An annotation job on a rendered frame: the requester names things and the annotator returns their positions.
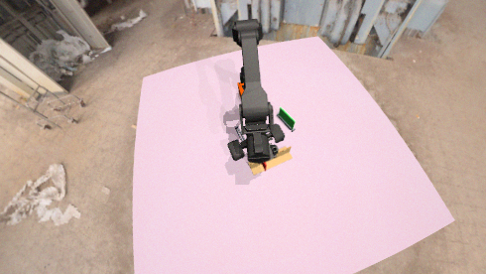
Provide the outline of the green board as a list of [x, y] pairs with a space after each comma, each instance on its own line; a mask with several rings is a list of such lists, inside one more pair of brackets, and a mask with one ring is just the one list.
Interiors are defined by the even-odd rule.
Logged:
[[292, 127], [295, 126], [296, 121], [281, 107], [279, 108], [279, 115]]

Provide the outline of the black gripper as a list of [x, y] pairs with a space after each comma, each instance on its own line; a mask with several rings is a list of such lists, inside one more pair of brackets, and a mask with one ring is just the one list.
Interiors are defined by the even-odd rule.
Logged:
[[[275, 125], [272, 125], [272, 130], [273, 132], [267, 134], [268, 140], [271, 141], [274, 137], [276, 143], [282, 142], [285, 138], [285, 134], [280, 124], [275, 123]], [[240, 143], [238, 139], [236, 139], [232, 142], [229, 142], [227, 146], [234, 161], [240, 160], [245, 157], [243, 149], [247, 149], [246, 139]]]

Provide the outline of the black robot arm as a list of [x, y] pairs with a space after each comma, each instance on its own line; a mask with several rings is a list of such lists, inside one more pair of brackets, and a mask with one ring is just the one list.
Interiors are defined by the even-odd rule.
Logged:
[[[262, 24], [257, 19], [235, 21], [232, 25], [233, 40], [242, 49], [243, 67], [240, 82], [244, 91], [239, 104], [242, 135], [248, 135], [247, 157], [250, 163], [265, 163], [279, 154], [278, 146], [269, 144], [266, 133], [273, 132], [274, 106], [262, 87], [259, 70], [258, 46], [262, 40]], [[269, 116], [269, 124], [266, 124]], [[245, 118], [245, 126], [243, 126]]]

